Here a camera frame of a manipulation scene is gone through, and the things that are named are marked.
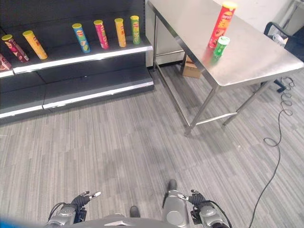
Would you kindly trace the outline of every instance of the green pringles can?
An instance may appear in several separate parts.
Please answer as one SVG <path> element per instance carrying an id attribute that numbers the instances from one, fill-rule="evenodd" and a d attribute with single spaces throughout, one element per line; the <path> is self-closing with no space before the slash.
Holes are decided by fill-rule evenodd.
<path id="1" fill-rule="evenodd" d="M 216 57 L 221 57 L 225 47 L 229 44 L 230 39 L 228 37 L 219 37 L 217 47 L 215 48 L 213 55 Z"/>
<path id="2" fill-rule="evenodd" d="M 131 16 L 130 18 L 131 18 L 133 43 L 140 44 L 141 39 L 139 36 L 139 17 L 134 15 L 134 16 Z"/>

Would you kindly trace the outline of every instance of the cardboard box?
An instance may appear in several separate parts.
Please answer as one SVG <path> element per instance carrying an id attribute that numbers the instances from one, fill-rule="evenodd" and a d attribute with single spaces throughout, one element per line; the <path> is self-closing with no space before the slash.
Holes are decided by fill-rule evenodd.
<path id="1" fill-rule="evenodd" d="M 195 78 L 200 78 L 201 76 L 200 71 L 196 68 L 196 66 L 188 56 L 186 57 L 186 62 L 182 75 Z"/>

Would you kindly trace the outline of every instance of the striped carpet floor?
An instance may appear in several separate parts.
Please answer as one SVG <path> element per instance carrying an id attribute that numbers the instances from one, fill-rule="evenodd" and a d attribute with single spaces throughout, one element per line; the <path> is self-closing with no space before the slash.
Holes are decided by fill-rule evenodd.
<path id="1" fill-rule="evenodd" d="M 204 80 L 163 67 L 190 119 L 207 97 Z M 226 127 L 224 119 L 184 136 L 180 117 L 159 73 L 151 92 L 100 102 L 0 128 L 0 215 L 44 224 L 52 206 L 84 190 L 100 190 L 87 220 L 137 205 L 142 217 L 161 219 L 167 181 L 216 201 L 235 228 L 246 228 L 271 177 L 277 148 L 280 94 L 273 84 Z M 252 227 L 304 227 L 304 71 L 292 75 L 294 105 L 282 116 L 281 164 L 256 211 Z M 234 111 L 257 85 L 223 92 L 202 118 Z"/>

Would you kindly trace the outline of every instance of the shelf edge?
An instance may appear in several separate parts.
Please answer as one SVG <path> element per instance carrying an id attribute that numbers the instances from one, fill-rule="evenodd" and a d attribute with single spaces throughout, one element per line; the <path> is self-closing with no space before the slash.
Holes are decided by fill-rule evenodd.
<path id="1" fill-rule="evenodd" d="M 148 46 L 144 46 L 144 47 L 137 47 L 137 48 L 135 47 L 135 48 L 126 49 L 126 50 L 98 53 L 98 54 L 93 54 L 93 55 L 88 55 L 88 56 L 66 58 L 66 59 L 55 60 L 55 61 L 46 62 L 46 63 L 32 64 L 32 65 L 23 66 L 23 67 L 20 66 L 20 67 L 13 68 L 13 72 L 15 74 L 22 74 L 22 73 L 26 73 L 26 72 L 32 72 L 35 70 L 41 70 L 41 69 L 46 69 L 46 68 L 51 68 L 51 67 L 58 67 L 58 66 L 69 65 L 69 64 L 80 63 L 80 62 L 102 60 L 105 58 L 140 53 L 140 52 L 149 51 L 149 50 L 153 50 L 152 45 L 148 45 Z"/>
<path id="2" fill-rule="evenodd" d="M 13 70 L 7 70 L 4 72 L 0 72 L 0 78 L 9 77 L 9 76 L 14 76 Z"/>
<path id="3" fill-rule="evenodd" d="M 113 89 L 113 90 L 108 90 L 108 91 L 104 91 L 104 92 L 100 92 L 100 93 L 96 93 L 96 94 L 85 95 L 85 96 L 75 97 L 75 98 L 67 99 L 67 100 L 63 100 L 63 101 L 57 101 L 57 102 L 52 102 L 49 104 L 44 104 L 43 108 L 48 109 L 48 108 L 61 107 L 61 106 L 65 106 L 67 104 L 75 103 L 75 102 L 80 102 L 80 101 L 97 98 L 97 97 L 114 95 L 114 94 L 122 93 L 125 91 L 130 91 L 130 90 L 148 87 L 148 86 L 152 86 L 152 85 L 154 85 L 153 81 L 141 83 L 141 84 L 137 84 L 137 85 L 131 85 L 131 86 L 127 86 L 127 87 L 123 87 L 123 88 L 119 88 L 119 89 Z"/>
<path id="4" fill-rule="evenodd" d="M 30 107 L 30 108 L 23 108 L 23 109 L 19 109 L 16 111 L 2 113 L 2 114 L 0 114 L 0 119 L 9 117 L 9 116 L 15 116 L 17 114 L 29 113 L 29 112 L 33 112 L 33 111 L 37 111 L 37 110 L 42 110 L 42 109 L 43 109 L 42 105 L 38 105 L 38 106 Z"/>

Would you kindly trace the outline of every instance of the chair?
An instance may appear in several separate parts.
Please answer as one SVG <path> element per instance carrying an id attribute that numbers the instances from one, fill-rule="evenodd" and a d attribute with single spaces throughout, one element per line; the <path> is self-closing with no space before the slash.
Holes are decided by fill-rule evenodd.
<path id="1" fill-rule="evenodd" d="M 269 35 L 269 31 L 271 27 L 274 26 L 277 30 L 279 30 L 280 35 L 283 38 L 288 38 L 287 43 L 285 44 L 285 49 L 289 51 L 291 54 L 296 56 L 298 59 L 304 62 L 304 26 L 297 31 L 294 35 L 289 34 L 283 28 L 281 28 L 278 24 L 269 22 L 264 30 L 264 35 L 268 36 L 270 39 L 273 39 L 274 35 Z M 280 88 L 277 90 L 278 93 L 283 92 L 286 87 L 279 81 L 275 80 L 276 83 Z"/>

